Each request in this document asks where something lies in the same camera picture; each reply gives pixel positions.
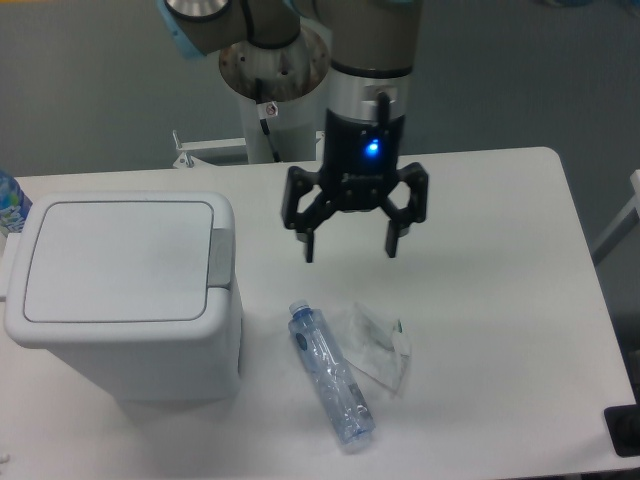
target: white trash bin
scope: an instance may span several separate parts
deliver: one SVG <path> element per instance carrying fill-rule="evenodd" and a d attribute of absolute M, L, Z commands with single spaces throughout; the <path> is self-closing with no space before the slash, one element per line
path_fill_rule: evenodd
<path fill-rule="evenodd" d="M 53 194 L 16 239 L 0 292 L 16 343 L 49 350 L 119 400 L 237 391 L 242 305 L 225 197 Z"/>

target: crumpled plastic wrapper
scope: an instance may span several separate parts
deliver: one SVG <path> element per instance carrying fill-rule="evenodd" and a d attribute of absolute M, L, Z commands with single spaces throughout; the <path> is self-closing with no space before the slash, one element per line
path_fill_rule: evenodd
<path fill-rule="evenodd" d="M 342 354 L 358 370 L 397 392 L 409 358 L 411 344 L 398 318 L 376 314 L 355 303 L 327 318 Z"/>

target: bottle cap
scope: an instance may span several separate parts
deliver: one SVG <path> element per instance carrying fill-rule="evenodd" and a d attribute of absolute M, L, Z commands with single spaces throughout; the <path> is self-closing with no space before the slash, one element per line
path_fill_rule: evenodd
<path fill-rule="evenodd" d="M 309 308 L 309 302 L 306 300 L 298 300 L 291 304 L 289 312 L 291 312 L 291 315 L 294 315 L 298 310 L 302 310 L 303 308 Z"/>

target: blue led light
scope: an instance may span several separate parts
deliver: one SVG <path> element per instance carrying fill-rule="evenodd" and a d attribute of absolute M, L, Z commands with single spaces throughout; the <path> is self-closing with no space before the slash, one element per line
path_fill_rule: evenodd
<path fill-rule="evenodd" d="M 375 158 L 380 153 L 380 145 L 378 145 L 378 139 L 372 140 L 369 145 L 364 149 L 364 153 L 369 158 Z"/>

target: plastic water bottle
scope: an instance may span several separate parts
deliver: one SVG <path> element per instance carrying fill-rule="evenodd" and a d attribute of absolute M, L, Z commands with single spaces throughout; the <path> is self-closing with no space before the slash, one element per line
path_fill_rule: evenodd
<path fill-rule="evenodd" d="M 320 310 L 300 300 L 289 307 L 289 331 L 343 445 L 366 441 L 375 428 L 362 392 Z"/>
<path fill-rule="evenodd" d="M 31 200 L 27 197 L 15 178 L 0 170 L 0 231 L 7 236 L 19 233 L 24 227 Z"/>

